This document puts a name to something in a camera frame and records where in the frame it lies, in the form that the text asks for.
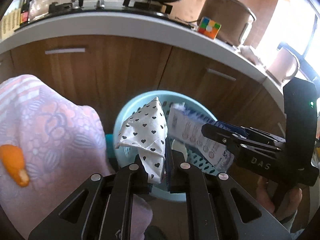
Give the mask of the right hand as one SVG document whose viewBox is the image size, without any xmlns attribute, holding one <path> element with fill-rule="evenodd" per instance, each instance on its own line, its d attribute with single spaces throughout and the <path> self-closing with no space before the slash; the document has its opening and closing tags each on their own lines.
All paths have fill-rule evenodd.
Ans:
<svg viewBox="0 0 320 240">
<path fill-rule="evenodd" d="M 281 221 L 293 215 L 302 201 L 303 193 L 302 190 L 295 186 L 289 191 L 289 203 L 284 211 L 275 211 L 275 205 L 271 201 L 267 193 L 268 179 L 259 177 L 256 189 L 256 200 L 263 206 L 269 213 L 271 213 L 277 220 Z"/>
</svg>

